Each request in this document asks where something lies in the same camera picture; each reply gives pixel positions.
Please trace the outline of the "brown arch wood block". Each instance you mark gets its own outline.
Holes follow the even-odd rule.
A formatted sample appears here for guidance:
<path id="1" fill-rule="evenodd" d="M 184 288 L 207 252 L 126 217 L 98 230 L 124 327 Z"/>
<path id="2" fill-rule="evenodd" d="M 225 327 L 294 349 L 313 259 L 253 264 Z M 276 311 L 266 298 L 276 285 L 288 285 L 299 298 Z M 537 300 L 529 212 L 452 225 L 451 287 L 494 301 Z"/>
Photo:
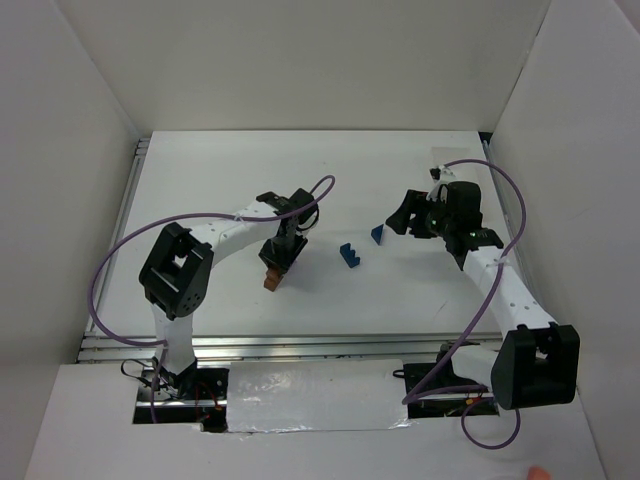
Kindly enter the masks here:
<path id="1" fill-rule="evenodd" d="M 263 286 L 265 289 L 274 292 L 284 278 L 284 273 L 276 268 L 269 268 L 266 271 Z"/>

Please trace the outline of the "blue triangular wood block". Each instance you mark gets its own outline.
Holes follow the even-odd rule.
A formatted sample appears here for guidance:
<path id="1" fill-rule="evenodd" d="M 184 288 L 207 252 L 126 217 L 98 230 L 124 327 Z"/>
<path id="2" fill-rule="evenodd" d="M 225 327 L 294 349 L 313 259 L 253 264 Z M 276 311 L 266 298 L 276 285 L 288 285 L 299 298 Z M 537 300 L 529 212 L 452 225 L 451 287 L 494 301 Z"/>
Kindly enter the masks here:
<path id="1" fill-rule="evenodd" d="M 382 242 L 383 242 L 384 227 L 385 227 L 384 224 L 380 224 L 380 225 L 374 227 L 370 232 L 371 238 L 374 240 L 374 242 L 378 246 L 381 246 Z"/>

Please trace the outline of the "blue notched wood block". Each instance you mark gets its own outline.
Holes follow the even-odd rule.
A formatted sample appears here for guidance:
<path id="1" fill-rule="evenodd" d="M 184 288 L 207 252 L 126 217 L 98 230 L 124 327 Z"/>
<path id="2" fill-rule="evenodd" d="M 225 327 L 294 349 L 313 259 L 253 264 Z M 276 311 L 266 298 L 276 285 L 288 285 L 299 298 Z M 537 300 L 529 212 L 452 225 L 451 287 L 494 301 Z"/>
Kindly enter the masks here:
<path id="1" fill-rule="evenodd" d="M 350 243 L 345 243 L 339 247 L 339 253 L 349 268 L 355 268 L 361 262 L 355 249 Z"/>

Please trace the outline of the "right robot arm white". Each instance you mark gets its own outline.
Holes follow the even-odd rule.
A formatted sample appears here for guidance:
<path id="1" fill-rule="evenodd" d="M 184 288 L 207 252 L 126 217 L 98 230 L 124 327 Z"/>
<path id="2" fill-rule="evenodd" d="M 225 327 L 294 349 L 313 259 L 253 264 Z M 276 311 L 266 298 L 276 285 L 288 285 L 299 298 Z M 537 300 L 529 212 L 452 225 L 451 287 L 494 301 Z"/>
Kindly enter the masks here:
<path id="1" fill-rule="evenodd" d="M 500 328 L 499 350 L 463 342 L 444 354 L 444 369 L 486 387 L 505 410 L 568 404 L 576 392 L 579 335 L 537 303 L 508 264 L 498 234 L 483 227 L 480 207 L 477 184 L 452 181 L 431 192 L 408 191 L 386 221 L 399 235 L 442 239 Z"/>

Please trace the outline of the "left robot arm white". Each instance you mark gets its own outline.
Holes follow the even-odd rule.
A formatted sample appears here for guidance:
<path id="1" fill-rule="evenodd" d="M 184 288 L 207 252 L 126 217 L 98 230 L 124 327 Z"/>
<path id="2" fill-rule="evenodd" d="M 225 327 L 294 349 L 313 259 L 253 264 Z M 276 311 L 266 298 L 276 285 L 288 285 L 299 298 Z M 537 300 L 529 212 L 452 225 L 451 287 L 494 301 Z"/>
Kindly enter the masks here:
<path id="1" fill-rule="evenodd" d="M 266 266 L 264 287 L 274 291 L 308 243 L 307 232 L 319 219 L 312 193 L 291 196 L 267 192 L 229 219 L 186 228 L 177 222 L 160 232 L 139 274 L 163 344 L 154 353 L 160 378 L 180 397 L 195 389 L 197 359 L 193 317 L 203 303 L 212 269 L 240 250 L 261 243 Z"/>

